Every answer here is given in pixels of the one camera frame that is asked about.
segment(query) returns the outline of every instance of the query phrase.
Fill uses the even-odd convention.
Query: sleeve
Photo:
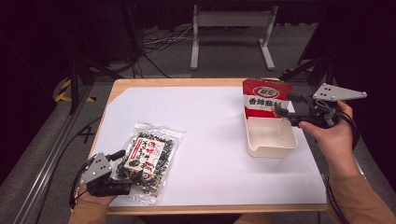
[[[69,224],[105,224],[108,206],[78,201],[70,216]]]
[[[396,217],[373,191],[364,175],[330,176],[332,194],[349,223],[396,224]],[[329,212],[341,223],[329,204]]]

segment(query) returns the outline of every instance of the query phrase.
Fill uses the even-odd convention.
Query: human hand
[[[99,204],[106,205],[106,206],[109,206],[114,201],[114,199],[117,198],[117,195],[116,196],[106,196],[106,197],[92,196],[82,186],[78,189],[78,195],[80,195],[78,197],[78,201],[82,200],[82,201],[90,202],[90,203],[99,203]]]
[[[352,108],[339,101],[340,109],[352,118]],[[309,122],[301,121],[299,127],[317,139],[321,152],[329,163],[331,175],[359,175],[359,169],[352,152],[352,130],[341,119],[329,129],[321,129]]]

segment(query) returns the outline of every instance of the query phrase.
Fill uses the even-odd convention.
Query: snack bag
[[[274,106],[287,108],[286,98],[293,87],[278,80],[249,78],[243,82],[244,106],[246,119],[249,117],[279,118],[274,113]]]

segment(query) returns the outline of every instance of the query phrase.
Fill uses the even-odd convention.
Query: cardboard box
[[[247,152],[252,157],[284,158],[297,147],[297,139],[287,119],[246,119]]]
[[[252,157],[284,158],[297,147],[290,122],[277,117],[275,104],[287,108],[286,94],[292,86],[273,80],[244,81],[247,152]]]

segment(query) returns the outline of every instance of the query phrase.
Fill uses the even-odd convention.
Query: black curtain
[[[55,108],[68,61],[43,2],[0,2],[0,184]]]

